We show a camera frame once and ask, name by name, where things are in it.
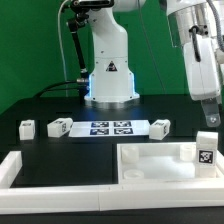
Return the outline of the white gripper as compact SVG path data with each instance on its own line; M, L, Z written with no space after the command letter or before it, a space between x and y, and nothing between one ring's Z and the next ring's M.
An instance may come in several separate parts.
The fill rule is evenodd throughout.
M221 124L221 98L218 97L221 94L221 82L212 40L197 35L196 41L200 61L195 59L192 41L183 46L189 92L193 100L202 100L207 126L218 127Z

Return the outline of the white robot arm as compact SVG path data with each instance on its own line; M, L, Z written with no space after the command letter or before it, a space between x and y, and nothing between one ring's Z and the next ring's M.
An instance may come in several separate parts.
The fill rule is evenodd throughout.
M126 30L114 19L116 12L141 8L147 0L94 0L88 12L95 67L86 98L97 106L119 106L136 100L134 75L128 68ZM159 0L166 12L172 42L183 52L190 96L202 105L206 123L221 123L219 107L224 82L224 0Z

